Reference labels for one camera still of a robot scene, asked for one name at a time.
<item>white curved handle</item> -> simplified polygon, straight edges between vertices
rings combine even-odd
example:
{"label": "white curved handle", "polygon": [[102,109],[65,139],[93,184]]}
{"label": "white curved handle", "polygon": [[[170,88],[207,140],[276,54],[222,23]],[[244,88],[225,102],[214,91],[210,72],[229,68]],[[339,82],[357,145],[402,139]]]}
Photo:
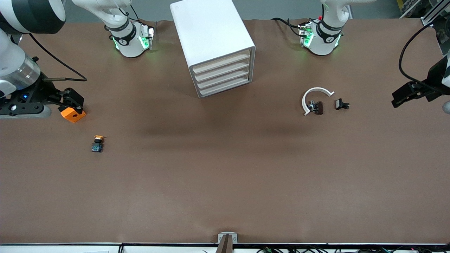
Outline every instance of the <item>white curved handle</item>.
{"label": "white curved handle", "polygon": [[303,110],[305,110],[305,116],[308,115],[308,113],[311,112],[311,110],[309,110],[308,105],[306,105],[306,95],[308,95],[308,93],[312,92],[312,91],[320,91],[325,93],[326,95],[328,95],[328,97],[330,97],[331,95],[334,94],[334,91],[329,92],[327,89],[324,88],[320,88],[320,87],[315,87],[315,88],[311,88],[309,90],[307,90],[305,92],[305,94],[303,95],[303,99],[301,100],[301,105],[303,106]]}

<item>table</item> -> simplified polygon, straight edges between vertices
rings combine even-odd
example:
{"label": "table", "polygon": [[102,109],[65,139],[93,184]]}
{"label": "table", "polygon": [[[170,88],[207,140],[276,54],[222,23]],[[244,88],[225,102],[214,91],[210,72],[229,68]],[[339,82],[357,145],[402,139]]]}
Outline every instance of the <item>table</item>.
{"label": "table", "polygon": [[[0,122],[0,242],[208,242],[224,230],[258,243],[448,242],[448,98],[391,105],[420,21],[350,20],[325,57],[279,22],[245,25],[253,83],[205,99],[172,22],[135,59],[101,23],[36,35],[89,79],[56,83],[84,96],[87,116],[72,124],[54,107]],[[74,76],[27,36],[21,46],[47,76]],[[423,79],[441,57],[425,30],[405,71]],[[312,93],[325,113],[304,116],[315,86],[336,93]],[[351,108],[334,110],[338,98]],[[101,154],[94,135],[106,137]]]}

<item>metal bracket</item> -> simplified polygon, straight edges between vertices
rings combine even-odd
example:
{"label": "metal bracket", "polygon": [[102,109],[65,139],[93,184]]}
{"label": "metal bracket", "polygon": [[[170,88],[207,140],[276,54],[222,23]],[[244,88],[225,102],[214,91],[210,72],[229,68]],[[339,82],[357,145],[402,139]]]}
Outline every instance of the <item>metal bracket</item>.
{"label": "metal bracket", "polygon": [[231,241],[233,242],[233,244],[237,244],[238,243],[238,233],[234,233],[234,232],[221,232],[218,234],[217,236],[217,243],[220,243],[222,241],[222,238],[224,236],[226,236],[227,234],[229,234],[231,236]]}

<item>white louvered box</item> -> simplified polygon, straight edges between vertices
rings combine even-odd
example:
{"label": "white louvered box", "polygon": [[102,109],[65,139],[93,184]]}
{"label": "white louvered box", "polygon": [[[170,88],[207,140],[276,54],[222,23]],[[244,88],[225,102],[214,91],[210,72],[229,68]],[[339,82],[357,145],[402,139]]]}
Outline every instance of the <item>white louvered box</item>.
{"label": "white louvered box", "polygon": [[170,9],[200,98],[252,81],[255,44],[232,0],[183,0]]}

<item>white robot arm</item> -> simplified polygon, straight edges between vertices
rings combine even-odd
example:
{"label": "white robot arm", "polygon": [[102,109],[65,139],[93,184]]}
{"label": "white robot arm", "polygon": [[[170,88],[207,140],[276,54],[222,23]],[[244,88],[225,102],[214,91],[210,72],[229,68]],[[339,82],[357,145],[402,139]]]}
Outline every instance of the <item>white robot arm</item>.
{"label": "white robot arm", "polygon": [[315,19],[299,29],[302,46],[317,55],[330,54],[338,46],[341,32],[349,18],[347,5],[367,4],[376,0],[320,0],[322,19]]}
{"label": "white robot arm", "polygon": [[153,27],[131,21],[121,8],[131,5],[132,0],[72,0],[105,23],[116,43],[116,48],[125,57],[137,57],[151,49]]}

